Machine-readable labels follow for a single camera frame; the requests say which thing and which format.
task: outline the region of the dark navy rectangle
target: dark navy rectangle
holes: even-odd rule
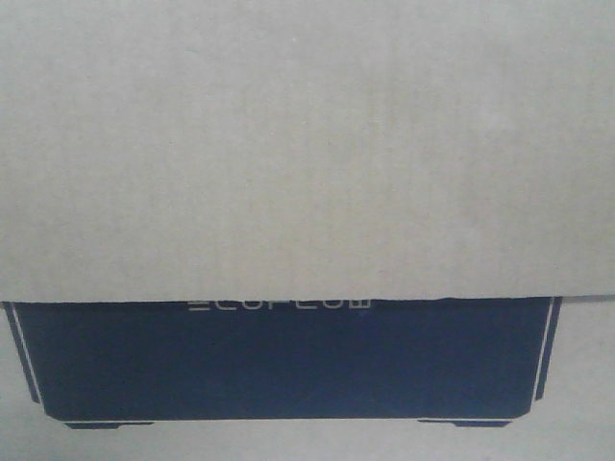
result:
[[[17,303],[13,314],[45,412],[65,422],[490,420],[529,411],[553,306]]]

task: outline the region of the cardboard surface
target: cardboard surface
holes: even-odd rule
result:
[[[2,300],[615,289],[609,2],[2,4]]]

